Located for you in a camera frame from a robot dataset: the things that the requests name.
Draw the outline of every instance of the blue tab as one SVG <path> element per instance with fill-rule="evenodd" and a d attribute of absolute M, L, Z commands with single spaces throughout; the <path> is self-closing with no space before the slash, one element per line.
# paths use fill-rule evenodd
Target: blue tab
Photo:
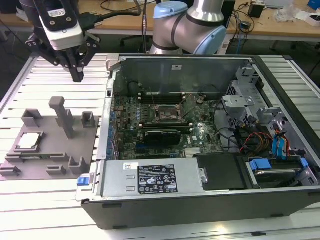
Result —
<path fill-rule="evenodd" d="M 306 168 L 306 167 L 309 166 L 307 160 L 306 160 L 304 157 L 302 157 L 302 158 L 300 159 L 300 161 L 301 161 L 301 164 L 302 164 L 302 166 L 303 166 L 304 168 Z"/>
<path fill-rule="evenodd" d="M 278 139 L 277 139 L 276 135 L 274 135 L 273 142 L 272 142 L 272 153 L 273 154 L 277 153 L 277 142 L 278 142 Z"/>
<path fill-rule="evenodd" d="M 282 159 L 286 159 L 286 157 L 282 154 L 284 145 L 285 145 L 285 140 L 284 140 L 283 138 L 280 138 L 279 146 L 278 146 L 278 151 L 277 151 L 277 154 L 276 154 L 276 155 L 277 155 L 278 157 L 281 157 Z"/>
<path fill-rule="evenodd" d="M 272 169 L 270 162 L 266 158 L 256 158 L 249 162 L 252 170 L 257 169 Z"/>
<path fill-rule="evenodd" d="M 250 161 L 249 164 L 252 170 L 256 170 L 258 168 L 254 161 Z"/>
<path fill-rule="evenodd" d="M 76 182 L 78 186 L 89 186 L 89 177 L 80 176 Z"/>

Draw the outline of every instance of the white chip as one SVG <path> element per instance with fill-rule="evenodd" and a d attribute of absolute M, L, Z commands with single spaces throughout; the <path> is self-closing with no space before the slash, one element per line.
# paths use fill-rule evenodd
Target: white chip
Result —
<path fill-rule="evenodd" d="M 27 132 L 24 133 L 18 143 L 18 146 L 22 149 L 31 149 L 37 144 L 39 139 L 39 133 Z"/>

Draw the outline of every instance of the connector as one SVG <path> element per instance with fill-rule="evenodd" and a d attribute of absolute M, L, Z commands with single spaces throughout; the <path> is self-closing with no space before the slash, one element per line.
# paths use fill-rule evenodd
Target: connector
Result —
<path fill-rule="evenodd" d="M 242 29 L 242 30 L 247 30 L 247 31 L 249 31 L 249 29 L 251 28 L 251 23 L 250 22 L 248 22 L 248 21 L 241 21 L 240 22 L 240 28 Z"/>
<path fill-rule="evenodd" d="M 102 22 L 100 15 L 96 15 L 96 12 L 84 12 L 79 15 L 79 24 L 83 31 L 94 29 L 96 24 Z"/>

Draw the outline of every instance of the barcode sticker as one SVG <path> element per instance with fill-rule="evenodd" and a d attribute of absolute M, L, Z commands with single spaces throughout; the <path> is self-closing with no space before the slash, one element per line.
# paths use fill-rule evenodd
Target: barcode sticker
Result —
<path fill-rule="evenodd" d="M 123 170 L 137 170 L 138 166 L 138 162 L 125 162 L 123 164 Z"/>

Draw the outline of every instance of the gray vertical post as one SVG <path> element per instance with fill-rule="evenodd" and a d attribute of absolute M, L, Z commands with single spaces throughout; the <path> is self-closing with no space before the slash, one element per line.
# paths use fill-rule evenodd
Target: gray vertical post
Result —
<path fill-rule="evenodd" d="M 56 112 L 60 126 L 63 128 L 65 135 L 68 139 L 72 139 L 74 135 L 74 129 L 72 127 L 73 121 L 71 121 L 71 118 L 68 117 L 64 104 L 65 99 L 62 96 L 53 96 L 49 102 L 50 108 Z"/>
<path fill-rule="evenodd" d="M 38 128 L 37 119 L 42 119 L 38 109 L 26 109 L 21 117 L 27 128 Z"/>

